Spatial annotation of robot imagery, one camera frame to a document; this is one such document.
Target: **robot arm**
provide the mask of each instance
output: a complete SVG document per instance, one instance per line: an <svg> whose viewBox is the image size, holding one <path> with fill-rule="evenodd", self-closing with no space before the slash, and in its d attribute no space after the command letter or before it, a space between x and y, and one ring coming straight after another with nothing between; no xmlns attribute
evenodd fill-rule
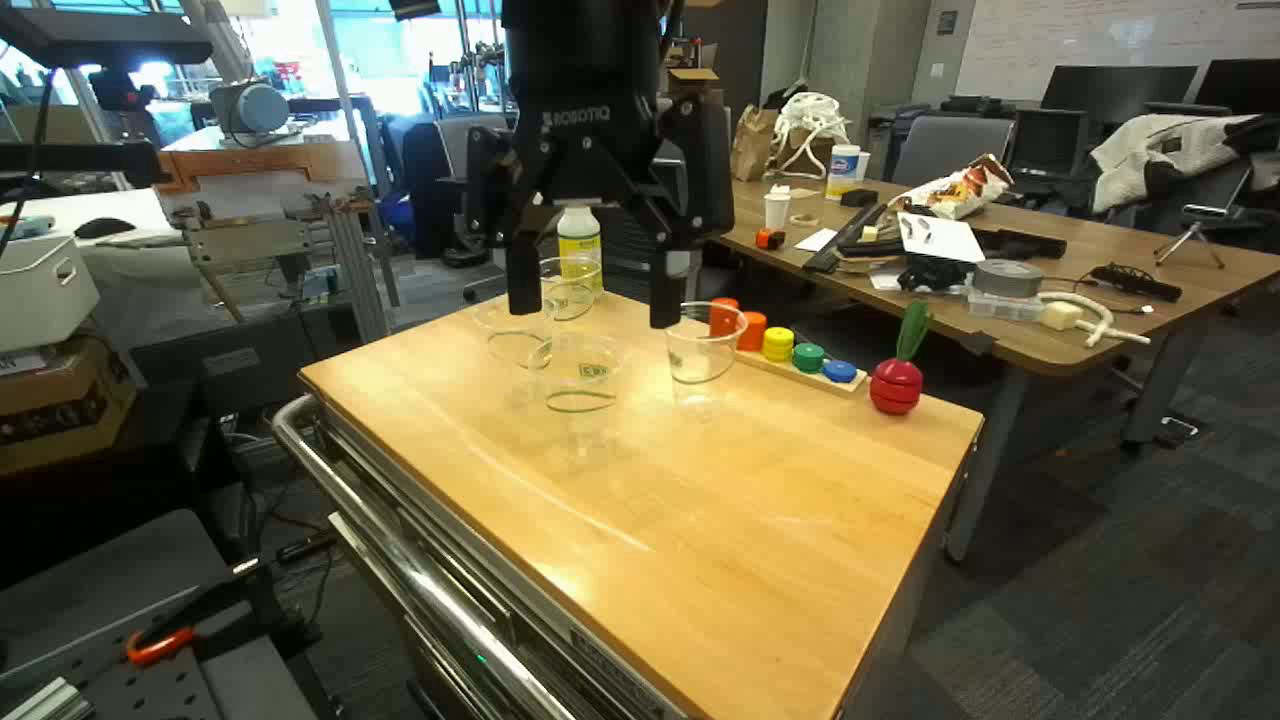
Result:
<svg viewBox="0 0 1280 720"><path fill-rule="evenodd" d="M498 240L506 242L513 312L541 306L537 233L543 204L592 196L635 215L652 234L652 328L678 317L683 274L704 233L732 227L729 120L706 97L657 107L665 34L678 0L503 0L515 132L503 159ZM683 153L678 209L652 174L658 138Z"/></svg>

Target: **red apple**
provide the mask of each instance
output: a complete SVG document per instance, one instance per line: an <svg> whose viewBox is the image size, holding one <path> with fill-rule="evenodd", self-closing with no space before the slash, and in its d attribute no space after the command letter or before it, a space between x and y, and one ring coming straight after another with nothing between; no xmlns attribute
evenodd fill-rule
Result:
<svg viewBox="0 0 1280 720"><path fill-rule="evenodd" d="M876 364L872 373L876 412L908 414L918 402L918 390L924 390L924 373L913 359L890 355Z"/></svg>

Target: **toy fruit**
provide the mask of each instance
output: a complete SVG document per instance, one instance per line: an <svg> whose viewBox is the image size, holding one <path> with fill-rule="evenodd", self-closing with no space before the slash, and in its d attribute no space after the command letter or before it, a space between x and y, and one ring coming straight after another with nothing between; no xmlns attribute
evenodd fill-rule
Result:
<svg viewBox="0 0 1280 720"><path fill-rule="evenodd" d="M872 373L872 402L883 414L908 414L918 402L924 373L913 364L928 335L928 302L913 302L895 328L895 351Z"/></svg>

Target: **plastic container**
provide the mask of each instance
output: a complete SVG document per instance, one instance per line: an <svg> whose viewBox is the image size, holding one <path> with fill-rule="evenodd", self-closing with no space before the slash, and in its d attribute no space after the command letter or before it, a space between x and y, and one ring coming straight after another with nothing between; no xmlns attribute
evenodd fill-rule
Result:
<svg viewBox="0 0 1280 720"><path fill-rule="evenodd" d="M766 233L783 233L788 227L788 215L792 215L792 189L788 184L770 184L762 192L762 227Z"/></svg>
<svg viewBox="0 0 1280 720"><path fill-rule="evenodd" d="M581 292L605 287L605 265L599 265L599 219L592 204L563 204L555 219L555 248L558 248L558 274L563 283Z"/></svg>
<svg viewBox="0 0 1280 720"><path fill-rule="evenodd" d="M838 201L844 192L854 189L854 178L862 178L862 146L854 142L837 142L832 146L832 164L827 164L827 201Z"/></svg>
<svg viewBox="0 0 1280 720"><path fill-rule="evenodd" d="M94 301L75 240L10 240L0 256L0 355L67 339Z"/></svg>

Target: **wooden tabletop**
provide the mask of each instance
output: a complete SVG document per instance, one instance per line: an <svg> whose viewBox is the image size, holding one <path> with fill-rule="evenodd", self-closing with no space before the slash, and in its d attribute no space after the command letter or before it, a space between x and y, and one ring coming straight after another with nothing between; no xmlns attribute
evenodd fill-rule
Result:
<svg viewBox="0 0 1280 720"><path fill-rule="evenodd" d="M750 259L770 265L780 273L804 274L801 265L811 251L804 251L794 242L817 227L838 227L852 210L823 201L823 192L806 192L804 201L792 201L792 223L788 223L783 248L756 251L756 227L762 215L762 189L766 184L737 184L732 189L737 227L729 234L721 234L721 242L746 251ZM1213 256L1194 242L1180 248L1164 266L1157 266L1153 251L1166 248L1173 234L1135 233L1135 227L1119 227L1119 223L1097 223L1097 219L1070 219L1070 215L1046 215L1046 210L1006 209L1006 204L993 204L993 209L968 215L968 223L1069 240L1069 251L1061 259L1030 259L1042 273L1042 287L1046 292L1081 292L1081 297L1093 297L1106 306L1119 306L1114 328L1148 331L1148 335L1166 331L1193 317L1202 317L1209 306L1280 274L1280 256L1223 248L1223 242L1215 242L1215 251L1226 259L1226 266L1215 266ZM872 256L861 256L861 259L844 259L844 273L837 273L837 274L806 274L806 278L837 283L854 302L902 312L913 297L876 292L867 278L872 265L876 265ZM1125 306L1132 312L1143 301L1119 297L1110 287L1081 287L1074 283L1097 265L1143 266L1164 283L1180 283L1184 297L1175 302L1157 302L1153 317L1125 317ZM993 335L995 339L993 351L999 359L1020 364L1035 375L1081 375L1093 364L1099 364L1125 347L1119 339L1099 339L1097 347L1085 347L1085 331L1050 331L1038 323L972 317L968 302L953 301L953 297L933 297L928 302L933 302L938 335L953 335L953 339Z"/></svg>
<svg viewBox="0 0 1280 720"><path fill-rule="evenodd" d="M615 402L543 407L487 331L503 306L364 345L303 383L491 535L537 583L706 715L832 715L979 414L908 418L738 359L678 402L646 306L570 331L623 351Z"/></svg>

